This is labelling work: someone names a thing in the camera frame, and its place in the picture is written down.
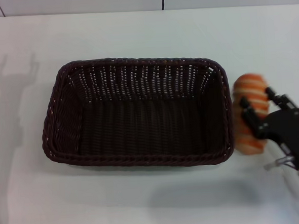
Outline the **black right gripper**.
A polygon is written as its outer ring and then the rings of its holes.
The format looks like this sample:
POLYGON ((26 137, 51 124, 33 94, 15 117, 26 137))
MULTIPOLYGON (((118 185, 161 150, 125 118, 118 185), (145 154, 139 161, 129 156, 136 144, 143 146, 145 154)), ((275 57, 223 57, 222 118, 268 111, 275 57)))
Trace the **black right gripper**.
POLYGON ((287 95, 277 95, 271 87, 267 87, 265 93, 280 110, 261 120, 244 96, 239 102, 242 119, 255 138, 272 140, 279 146, 286 145, 294 157, 295 168, 299 169, 299 108, 287 95))

